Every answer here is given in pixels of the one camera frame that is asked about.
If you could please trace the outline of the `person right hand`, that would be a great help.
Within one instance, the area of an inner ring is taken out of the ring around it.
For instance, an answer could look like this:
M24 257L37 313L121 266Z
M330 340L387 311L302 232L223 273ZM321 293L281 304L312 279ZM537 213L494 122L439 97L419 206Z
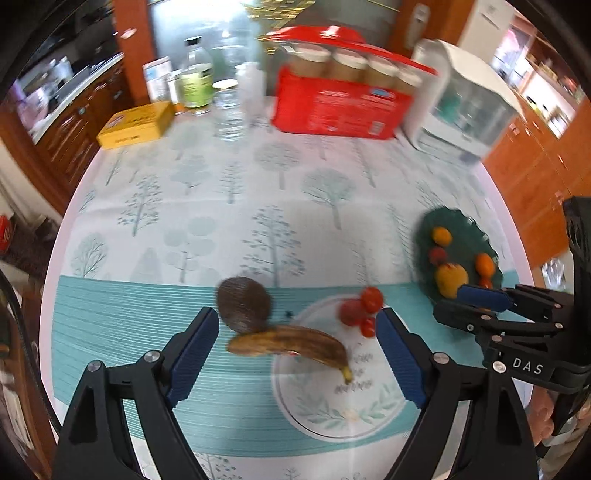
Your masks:
M555 401L547 389L539 386L533 388L527 408L527 418L535 446L552 436L554 406Z

